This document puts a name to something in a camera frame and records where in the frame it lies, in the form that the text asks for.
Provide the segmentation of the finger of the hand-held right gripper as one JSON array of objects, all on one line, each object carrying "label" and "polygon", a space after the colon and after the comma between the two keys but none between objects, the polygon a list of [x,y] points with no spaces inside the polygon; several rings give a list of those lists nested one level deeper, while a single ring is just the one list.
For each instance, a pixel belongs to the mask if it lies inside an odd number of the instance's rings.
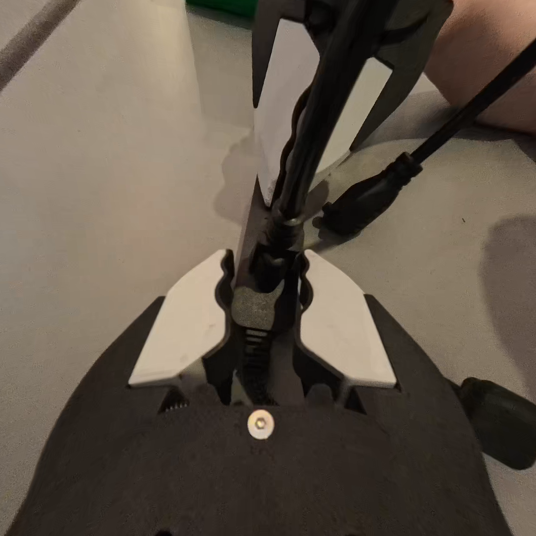
[{"label": "finger of the hand-held right gripper", "polygon": [[312,186],[328,177],[351,152],[351,145],[364,126],[392,70],[371,57],[363,66],[318,164]]},{"label": "finger of the hand-held right gripper", "polygon": [[281,19],[253,113],[257,178],[266,207],[272,204],[296,103],[312,83],[318,63],[319,52],[305,26]]}]

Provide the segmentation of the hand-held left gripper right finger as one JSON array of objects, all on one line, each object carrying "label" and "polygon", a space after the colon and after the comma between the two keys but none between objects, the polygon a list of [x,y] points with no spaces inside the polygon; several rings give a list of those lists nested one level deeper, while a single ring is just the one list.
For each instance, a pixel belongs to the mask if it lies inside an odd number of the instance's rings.
[{"label": "hand-held left gripper right finger", "polygon": [[313,250],[300,257],[293,368],[304,393],[326,385],[345,404],[356,387],[392,390],[397,378],[364,291]]}]

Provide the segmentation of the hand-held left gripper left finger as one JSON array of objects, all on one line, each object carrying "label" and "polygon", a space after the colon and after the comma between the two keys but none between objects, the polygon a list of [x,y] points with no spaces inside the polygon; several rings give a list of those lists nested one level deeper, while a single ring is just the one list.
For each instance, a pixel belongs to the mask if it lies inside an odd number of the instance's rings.
[{"label": "hand-held left gripper left finger", "polygon": [[133,367],[130,387],[172,386],[186,398],[188,391],[210,384],[221,402],[230,404],[236,365],[234,272],[232,250],[220,249],[172,285]]}]

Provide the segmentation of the person's right forearm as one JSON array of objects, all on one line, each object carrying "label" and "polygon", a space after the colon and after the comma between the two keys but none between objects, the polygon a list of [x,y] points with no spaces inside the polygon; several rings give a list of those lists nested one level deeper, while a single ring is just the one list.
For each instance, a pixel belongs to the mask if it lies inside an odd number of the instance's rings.
[{"label": "person's right forearm", "polygon": [[[535,40],[535,1],[453,1],[425,67],[454,107],[468,103]],[[535,136],[535,70],[478,121]]]}]

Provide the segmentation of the green plastic bin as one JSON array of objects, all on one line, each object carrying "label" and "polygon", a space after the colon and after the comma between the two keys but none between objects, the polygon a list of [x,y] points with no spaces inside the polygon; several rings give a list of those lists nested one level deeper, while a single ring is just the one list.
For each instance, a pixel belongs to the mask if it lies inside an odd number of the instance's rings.
[{"label": "green plastic bin", "polygon": [[185,1],[196,8],[251,19],[255,16],[258,1]]}]

